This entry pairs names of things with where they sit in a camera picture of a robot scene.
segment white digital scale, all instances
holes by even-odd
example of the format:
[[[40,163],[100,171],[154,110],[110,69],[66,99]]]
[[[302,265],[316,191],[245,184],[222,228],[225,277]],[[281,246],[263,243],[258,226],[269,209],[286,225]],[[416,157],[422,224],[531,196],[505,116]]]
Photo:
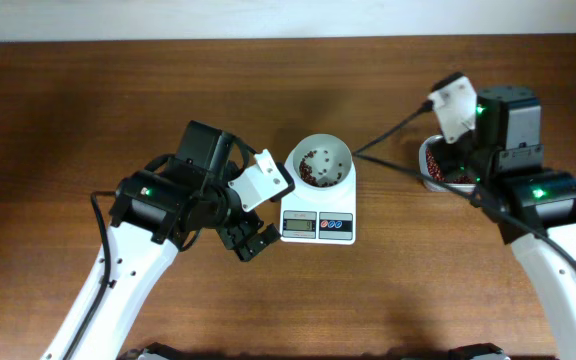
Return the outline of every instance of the white digital scale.
[[[311,135],[288,155],[286,170],[295,190],[281,199],[281,240],[353,244],[357,176],[346,144],[332,135]],[[304,172],[310,173],[310,184],[302,179]]]

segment white wall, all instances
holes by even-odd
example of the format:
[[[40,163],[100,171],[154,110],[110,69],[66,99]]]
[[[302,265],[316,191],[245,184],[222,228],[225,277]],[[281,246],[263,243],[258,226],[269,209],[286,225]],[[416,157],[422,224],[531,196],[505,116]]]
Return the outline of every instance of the white wall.
[[[576,32],[576,0],[0,0],[0,41]]]

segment green light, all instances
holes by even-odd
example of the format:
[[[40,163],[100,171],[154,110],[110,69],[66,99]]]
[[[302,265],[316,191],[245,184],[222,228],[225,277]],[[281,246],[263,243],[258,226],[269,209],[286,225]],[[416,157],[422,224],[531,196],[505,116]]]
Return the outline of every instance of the green light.
[[[546,195],[548,195],[548,194],[541,189],[535,189],[532,191],[532,196],[534,196],[535,199],[541,199],[542,197],[544,197]]]

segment wooden tabletop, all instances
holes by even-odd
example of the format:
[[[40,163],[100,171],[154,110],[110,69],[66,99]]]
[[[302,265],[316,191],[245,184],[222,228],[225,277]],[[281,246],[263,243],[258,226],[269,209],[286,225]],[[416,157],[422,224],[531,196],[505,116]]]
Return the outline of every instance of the wooden tabletop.
[[[357,148],[457,70],[477,87],[533,88],[546,165],[576,176],[576,35],[0,44],[0,359],[41,356],[83,285],[100,244],[88,194],[174,151],[190,120],[278,160],[314,133]],[[437,128],[425,115],[371,152],[418,166]],[[240,263],[206,231],[123,350],[556,352],[528,278],[479,210],[355,165],[353,246],[278,242]],[[279,205],[259,214],[277,223]]]

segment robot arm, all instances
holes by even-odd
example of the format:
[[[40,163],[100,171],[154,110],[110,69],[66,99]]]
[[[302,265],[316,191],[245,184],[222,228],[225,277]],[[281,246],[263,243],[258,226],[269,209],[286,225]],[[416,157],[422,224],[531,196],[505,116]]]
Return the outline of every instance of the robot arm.
[[[155,283],[203,228],[215,229],[226,249],[244,262],[279,239],[273,224],[259,233],[263,222],[254,209],[291,192],[293,179],[267,150],[255,155],[256,165],[238,169],[228,161],[235,146],[242,150],[245,168],[250,147],[231,134],[191,122],[177,154],[153,160],[119,184],[106,230],[107,249],[102,245],[41,359],[115,359]],[[195,237],[187,244],[193,231]]]
[[[541,107],[530,89],[500,86],[474,98],[473,93],[461,73],[433,88],[429,98],[445,141],[430,151],[448,182],[464,174],[477,179],[483,204],[552,241],[484,208],[537,291],[562,360],[576,360],[576,180],[542,167]]]

